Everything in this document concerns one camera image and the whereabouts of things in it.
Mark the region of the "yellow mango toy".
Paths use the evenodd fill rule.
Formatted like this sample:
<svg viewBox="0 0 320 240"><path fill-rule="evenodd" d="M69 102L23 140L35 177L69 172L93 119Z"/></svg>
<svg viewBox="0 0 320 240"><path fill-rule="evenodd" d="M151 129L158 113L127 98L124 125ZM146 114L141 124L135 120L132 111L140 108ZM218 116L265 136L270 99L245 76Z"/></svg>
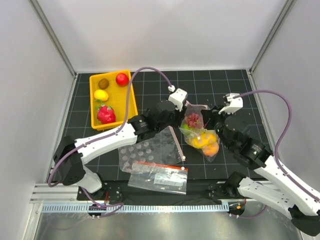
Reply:
<svg viewBox="0 0 320 240"><path fill-rule="evenodd" d="M195 136L189 140L189 144L196 148L202 149L206 146L209 146L217 141L217 137L214 133L201 133L199 136Z"/></svg>

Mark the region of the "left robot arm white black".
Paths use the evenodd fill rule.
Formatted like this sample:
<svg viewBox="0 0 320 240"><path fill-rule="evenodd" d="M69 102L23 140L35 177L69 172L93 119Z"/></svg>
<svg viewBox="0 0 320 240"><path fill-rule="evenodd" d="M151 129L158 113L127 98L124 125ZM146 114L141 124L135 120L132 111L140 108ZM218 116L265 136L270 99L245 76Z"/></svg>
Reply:
<svg viewBox="0 0 320 240"><path fill-rule="evenodd" d="M84 188L94 200L101 200L106 195L103 179L88 169L86 164L121 147L150 142L167 127L178 127L184 118L187 104L187 100L175 103L165 99L117 128L77 140L70 136L63 137L53 155L54 168L48 185L54 187L52 179L55 174L59 174L59 182L64 186L76 184Z"/></svg>

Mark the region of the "pink polka dot zip bag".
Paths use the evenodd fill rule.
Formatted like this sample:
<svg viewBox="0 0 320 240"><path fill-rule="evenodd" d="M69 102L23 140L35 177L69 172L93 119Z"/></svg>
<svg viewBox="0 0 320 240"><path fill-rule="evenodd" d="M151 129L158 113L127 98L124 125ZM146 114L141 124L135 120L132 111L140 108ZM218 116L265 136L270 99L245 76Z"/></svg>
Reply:
<svg viewBox="0 0 320 240"><path fill-rule="evenodd" d="M181 123L180 127L179 127L179 130L180 130L181 133L183 134L184 141L185 141L189 146L191 146L191 145L189 144L191 138L197 137L197 136L199 136L199 135L202 134L202 133L214 133L215 136L216 136L216 138L217 138L217 141L216 141L216 142L217 142L217 143L219 144L219 146L220 146L220 139L218 138L217 133L216 133L214 130L206 130L206 129L204 128L204 120L203 120L203 117L202 117L202 114L201 114L201 110L210 110L210 108L209 108L207 105L191 104L189 101L186 102L186 105L185 105L185 106L186 106L186 112L185 112L184 117L190 115L191 113L196 113L196 114L198 114L199 117L200 117L200 120L201 120L201 122L202 122L202 126L201 126L201 128L190 129L190 130L188 130L188 129L182 129L182 128L181 128L182 124L185 124L185 118L184 118L184 119L182 120L182 123ZM203 155L203 157L204 157L208 162L210 162L210 163L212 163L212 162L214 161L214 159L216 158L216 155L218 154L218 152L217 152L217 154L214 155L214 156L206 156L206 155L203 153L203 148L200 148L200 149L195 148L195 149L197 149L197 150Z"/></svg>

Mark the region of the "dark red grapes toy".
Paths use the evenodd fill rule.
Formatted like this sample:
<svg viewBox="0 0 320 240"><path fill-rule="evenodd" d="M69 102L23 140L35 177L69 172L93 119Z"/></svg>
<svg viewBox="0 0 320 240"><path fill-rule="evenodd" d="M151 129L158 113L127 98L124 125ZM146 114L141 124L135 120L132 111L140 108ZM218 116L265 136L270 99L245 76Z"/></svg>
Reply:
<svg viewBox="0 0 320 240"><path fill-rule="evenodd" d="M185 126L188 129L200 129L202 127L202 122L200 116L193 112L190 115L184 117Z"/></svg>

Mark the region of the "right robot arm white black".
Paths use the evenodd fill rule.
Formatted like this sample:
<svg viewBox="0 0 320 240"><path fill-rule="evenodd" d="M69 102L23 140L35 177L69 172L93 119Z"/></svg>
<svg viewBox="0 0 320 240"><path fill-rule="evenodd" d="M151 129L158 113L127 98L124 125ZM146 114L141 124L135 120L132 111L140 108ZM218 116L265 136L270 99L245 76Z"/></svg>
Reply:
<svg viewBox="0 0 320 240"><path fill-rule="evenodd" d="M245 122L220 108L202 110L206 130L214 130L223 146L238 163L270 181L271 189L240 172L233 172L215 191L220 196L239 196L257 200L285 215L301 232L309 236L320 233L320 193L297 177L267 145L250 137Z"/></svg>

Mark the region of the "orange peach toy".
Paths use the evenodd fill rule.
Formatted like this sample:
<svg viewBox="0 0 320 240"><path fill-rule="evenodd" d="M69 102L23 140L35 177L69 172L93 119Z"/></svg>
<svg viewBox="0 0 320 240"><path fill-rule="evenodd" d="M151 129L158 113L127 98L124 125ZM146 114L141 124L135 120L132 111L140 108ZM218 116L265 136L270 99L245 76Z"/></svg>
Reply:
<svg viewBox="0 0 320 240"><path fill-rule="evenodd" d="M205 156L207 157L213 157L214 155L216 155L219 151L219 144L217 142L214 142L206 147L204 147L202 149L203 153Z"/></svg>

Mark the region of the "green lime toy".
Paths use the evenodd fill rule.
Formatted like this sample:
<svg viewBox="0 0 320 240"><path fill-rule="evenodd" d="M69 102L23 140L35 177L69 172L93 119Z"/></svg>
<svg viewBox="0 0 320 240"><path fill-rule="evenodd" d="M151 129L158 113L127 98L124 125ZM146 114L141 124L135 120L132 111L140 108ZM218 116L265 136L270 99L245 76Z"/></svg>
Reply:
<svg viewBox="0 0 320 240"><path fill-rule="evenodd" d="M182 129L185 129L185 130L190 130L189 125L186 124L186 123L182 124L182 125L181 125L181 128L182 128Z"/></svg>

